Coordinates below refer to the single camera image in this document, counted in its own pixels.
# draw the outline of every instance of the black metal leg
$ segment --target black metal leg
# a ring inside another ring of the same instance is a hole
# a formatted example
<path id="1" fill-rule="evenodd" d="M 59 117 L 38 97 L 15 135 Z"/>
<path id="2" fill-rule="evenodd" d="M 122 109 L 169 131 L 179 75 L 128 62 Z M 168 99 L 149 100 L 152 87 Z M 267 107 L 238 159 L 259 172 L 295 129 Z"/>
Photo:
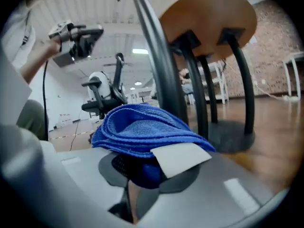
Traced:
<path id="1" fill-rule="evenodd" d="M 229 43 L 234 56 L 236 57 L 239 70 L 241 72 L 245 102 L 246 102 L 246 121 L 245 121 L 245 134 L 252 134 L 254 119 L 255 119 L 255 99 L 252 86 L 250 71 L 244 57 L 242 50 L 239 48 L 238 42 L 233 35 L 227 35 L 227 42 Z"/>
<path id="2" fill-rule="evenodd" d="M 200 72 L 188 40 L 185 38 L 181 43 L 181 51 L 185 57 L 193 86 L 199 135 L 208 139 L 208 115 L 204 86 L 201 81 Z"/>
<path id="3" fill-rule="evenodd" d="M 218 123 L 217 99 L 215 97 L 214 85 L 213 85 L 210 69 L 208 66 L 208 62 L 205 56 L 199 56 L 198 60 L 200 61 L 204 69 L 205 79 L 207 82 L 208 94 L 210 99 L 211 122 L 217 124 Z"/>
<path id="4" fill-rule="evenodd" d="M 143 34 L 149 46 L 157 96 L 162 109 L 188 123 L 178 70 L 161 23 L 148 0 L 133 0 Z"/>

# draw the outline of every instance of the person in background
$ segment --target person in background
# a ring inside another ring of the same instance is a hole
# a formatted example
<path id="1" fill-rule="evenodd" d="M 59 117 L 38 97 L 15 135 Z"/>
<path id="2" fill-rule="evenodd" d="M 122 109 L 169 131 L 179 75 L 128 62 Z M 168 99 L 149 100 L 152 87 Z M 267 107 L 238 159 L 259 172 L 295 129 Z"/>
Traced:
<path id="1" fill-rule="evenodd" d="M 189 71 L 188 69 L 184 68 L 179 71 L 180 81 L 181 81 L 181 87 L 183 92 L 188 95 L 193 93 L 193 87 L 191 83 L 191 79 L 189 77 Z"/>
<path id="2" fill-rule="evenodd" d="M 61 49 L 60 39 L 55 37 L 44 42 L 35 56 L 28 60 L 36 41 L 36 33 L 31 25 L 30 14 L 32 8 L 41 1 L 43 0 L 23 0 L 10 15 L 1 34 L 3 51 L 28 84 L 44 63 L 59 53 Z M 44 109 L 37 101 L 28 100 L 26 102 L 17 125 L 30 130 L 40 140 L 46 140 Z"/>

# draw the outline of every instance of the gray surface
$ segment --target gray surface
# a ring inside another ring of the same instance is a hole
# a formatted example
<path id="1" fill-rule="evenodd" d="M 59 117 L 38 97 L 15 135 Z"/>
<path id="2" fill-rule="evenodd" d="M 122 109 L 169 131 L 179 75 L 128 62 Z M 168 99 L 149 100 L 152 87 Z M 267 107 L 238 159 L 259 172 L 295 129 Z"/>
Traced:
<path id="1" fill-rule="evenodd" d="M 60 160 L 75 157 L 80 159 L 79 162 L 66 164 L 66 171 L 78 187 L 103 210 L 119 203 L 124 193 L 123 188 L 111 186 L 99 173 L 98 164 L 109 153 L 109 150 L 103 148 L 58 153 Z"/>
<path id="2" fill-rule="evenodd" d="M 218 153 L 211 155 L 213 158 L 202 164 L 199 176 L 191 186 L 181 193 L 161 194 L 138 225 L 145 228 L 218 228 L 243 220 L 243 211 L 223 183 L 231 178 L 239 178 L 242 186 L 261 205 L 272 198 L 269 189 L 249 172 Z"/>
<path id="3" fill-rule="evenodd" d="M 109 151 L 97 148 L 57 154 L 51 143 L 39 142 L 29 131 L 0 127 L 0 134 L 1 172 L 38 219 L 50 227 L 132 227 L 105 211 L 121 198 L 122 190 L 102 181 L 98 172 L 100 158 Z M 181 193 L 161 194 L 137 226 L 248 227 L 284 197 L 271 200 L 273 194 L 248 171 L 218 153 L 211 155 L 192 185 Z M 58 156 L 80 161 L 63 166 Z M 223 184 L 231 178 L 238 178 L 254 199 L 266 206 L 246 217 Z"/>
<path id="4" fill-rule="evenodd" d="M 127 228 L 70 178 L 49 142 L 31 132 L 0 126 L 0 170 L 37 219 L 56 228 Z"/>
<path id="5" fill-rule="evenodd" d="M 66 165 L 78 186 L 103 209 L 122 197 L 119 188 L 110 186 L 98 172 L 99 160 L 108 153 L 102 148 L 59 153 L 61 159 L 78 156 L 81 162 Z M 140 227 L 226 227 L 246 218 L 232 199 L 224 181 L 239 178 L 241 185 L 262 206 L 272 197 L 271 191 L 248 171 L 219 153 L 203 163 L 198 178 L 185 191 L 160 194 L 155 204 L 139 222 Z"/>

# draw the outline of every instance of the black chair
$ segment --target black chair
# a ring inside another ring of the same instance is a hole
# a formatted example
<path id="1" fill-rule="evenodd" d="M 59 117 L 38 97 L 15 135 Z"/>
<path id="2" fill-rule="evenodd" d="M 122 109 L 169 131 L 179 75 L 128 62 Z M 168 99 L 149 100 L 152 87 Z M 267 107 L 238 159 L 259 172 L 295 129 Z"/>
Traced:
<path id="1" fill-rule="evenodd" d="M 96 113 L 99 119 L 104 119 L 105 114 L 114 108 L 127 104 L 127 99 L 122 90 L 122 84 L 119 87 L 121 71 L 123 68 L 124 56 L 122 53 L 116 54 L 116 71 L 113 84 L 110 83 L 111 99 L 104 99 L 100 96 L 98 88 L 102 84 L 98 77 L 92 77 L 89 82 L 81 84 L 83 87 L 89 87 L 95 96 L 96 101 L 83 104 L 81 109 L 89 113 Z"/>

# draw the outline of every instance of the hand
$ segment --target hand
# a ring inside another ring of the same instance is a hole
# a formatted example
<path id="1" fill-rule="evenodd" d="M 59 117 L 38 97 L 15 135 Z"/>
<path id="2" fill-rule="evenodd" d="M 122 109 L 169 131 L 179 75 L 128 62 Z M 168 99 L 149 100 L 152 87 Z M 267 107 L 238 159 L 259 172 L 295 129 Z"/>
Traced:
<path id="1" fill-rule="evenodd" d="M 60 37 L 55 36 L 51 40 L 46 41 L 45 48 L 49 57 L 53 57 L 54 55 L 58 54 L 61 49 Z"/>

